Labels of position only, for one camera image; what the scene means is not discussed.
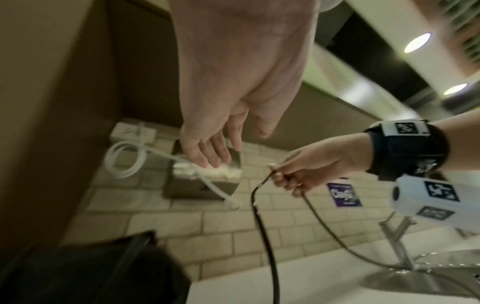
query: forearm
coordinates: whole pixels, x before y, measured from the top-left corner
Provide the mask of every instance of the forearm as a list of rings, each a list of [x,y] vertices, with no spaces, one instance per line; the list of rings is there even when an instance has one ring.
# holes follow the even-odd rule
[[[480,110],[432,124],[445,133],[450,146],[440,170],[480,170]]]

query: qr-like tag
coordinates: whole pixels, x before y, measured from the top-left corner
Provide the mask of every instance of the qr-like tag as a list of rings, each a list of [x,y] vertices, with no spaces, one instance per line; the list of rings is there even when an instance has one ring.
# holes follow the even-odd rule
[[[452,185],[425,181],[425,187],[430,197],[460,202]]]
[[[396,131],[399,134],[418,134],[419,131],[413,122],[397,122],[395,123]]]
[[[423,207],[417,213],[417,215],[419,216],[424,216],[424,217],[437,219],[437,220],[446,220],[447,218],[451,217],[453,214],[455,214],[454,211],[430,207],[430,206]]]

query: black cable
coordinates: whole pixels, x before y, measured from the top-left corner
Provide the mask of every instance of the black cable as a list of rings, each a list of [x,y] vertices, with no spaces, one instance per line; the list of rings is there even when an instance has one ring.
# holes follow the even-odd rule
[[[380,266],[380,267],[384,267],[384,268],[388,268],[390,270],[399,270],[399,271],[415,271],[415,272],[419,272],[419,273],[425,273],[425,274],[429,274],[429,275],[433,275],[433,276],[438,276],[438,277],[441,277],[443,279],[446,279],[458,286],[460,286],[461,288],[465,289],[466,291],[468,291],[469,293],[471,293],[473,295],[474,298],[476,298],[478,301],[480,301],[480,296],[477,295],[470,287],[466,286],[465,284],[455,280],[454,278],[452,277],[449,277],[447,275],[444,275],[444,274],[441,274],[441,273],[436,273],[436,272],[433,272],[431,271],[430,269],[414,269],[414,268],[409,268],[409,267],[404,267],[404,266],[401,266],[401,265],[389,265],[389,264],[384,264],[384,263],[381,263],[381,262],[377,262],[377,261],[374,261],[368,257],[365,257],[361,254],[358,254],[357,252],[351,250],[335,233],[333,233],[330,228],[325,224],[325,222],[320,218],[320,216],[317,214],[317,212],[315,211],[314,207],[312,206],[312,204],[310,203],[309,199],[302,193],[302,198],[303,200],[305,201],[305,203],[308,205],[308,207],[310,208],[310,210],[313,212],[314,216],[316,217],[316,219],[318,220],[318,222],[320,223],[320,225],[322,225],[325,230],[328,232],[328,234],[330,234],[330,236],[335,240],[337,241],[338,244],[340,244],[340,246],[345,249],[346,251],[348,251],[350,254],[352,254],[353,256],[367,262],[367,263],[370,263],[370,264],[373,264],[373,265],[376,265],[376,266]]]
[[[251,197],[250,197],[250,202],[251,202],[251,207],[253,210],[253,216],[255,217],[255,221],[258,225],[258,228],[260,230],[261,238],[263,241],[263,244],[266,249],[266,253],[268,256],[268,261],[270,263],[270,270],[271,270],[271,278],[272,278],[272,284],[273,284],[273,304],[279,304],[280,303],[280,281],[279,281],[279,272],[277,270],[277,263],[275,262],[275,256],[272,250],[272,245],[270,244],[269,237],[267,236],[267,231],[265,230],[264,223],[262,221],[262,218],[260,217],[259,210],[257,208],[257,202],[255,200],[255,194],[257,193],[257,190],[260,189],[272,176],[274,172],[270,173],[266,179],[260,183],[252,192],[251,192]],[[302,198],[305,201],[305,203],[308,205],[310,210],[312,211],[313,215],[316,217],[320,225],[325,228],[327,233],[343,248],[345,249],[348,253],[351,255],[355,256],[358,259],[361,259],[362,261],[365,261],[367,263],[387,268],[390,270],[398,270],[398,271],[415,271],[418,273],[424,273],[424,274],[429,274],[437,277],[441,277],[445,280],[448,280],[464,290],[468,291],[474,298],[476,298],[478,301],[480,301],[480,295],[477,295],[470,287],[466,286],[465,284],[455,280],[454,278],[451,278],[447,275],[441,274],[441,273],[436,273],[433,272],[431,269],[420,269],[420,268],[409,268],[401,265],[389,265],[389,264],[384,264],[381,262],[377,262],[375,260],[372,260],[368,257],[365,257],[353,250],[351,250],[335,233],[333,233],[330,228],[325,224],[325,222],[320,218],[318,213],[315,211],[313,208],[312,204],[310,203],[309,199],[302,193]]]
[[[277,263],[275,262],[274,252],[272,250],[272,245],[270,244],[269,237],[267,236],[267,231],[265,230],[264,223],[262,218],[259,215],[259,210],[257,208],[257,202],[255,201],[255,194],[257,190],[260,189],[272,176],[273,172],[270,173],[266,179],[260,183],[252,192],[250,197],[251,208],[253,210],[253,216],[255,217],[255,221],[260,229],[261,238],[263,240],[263,244],[265,245],[266,254],[268,256],[268,261],[270,263],[270,270],[271,270],[271,280],[273,284],[273,304],[280,303],[280,281],[279,281],[279,272],[277,270]]]

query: black bag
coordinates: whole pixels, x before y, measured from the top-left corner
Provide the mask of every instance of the black bag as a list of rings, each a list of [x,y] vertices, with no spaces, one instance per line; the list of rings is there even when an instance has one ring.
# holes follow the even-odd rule
[[[152,231],[110,243],[0,253],[1,304],[185,304],[190,280]]]

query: purple sticker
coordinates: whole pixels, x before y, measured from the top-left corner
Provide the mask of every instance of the purple sticker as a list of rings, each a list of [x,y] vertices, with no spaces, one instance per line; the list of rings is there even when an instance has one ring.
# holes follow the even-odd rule
[[[362,206],[362,203],[360,203],[352,185],[328,183],[327,187],[337,207]]]

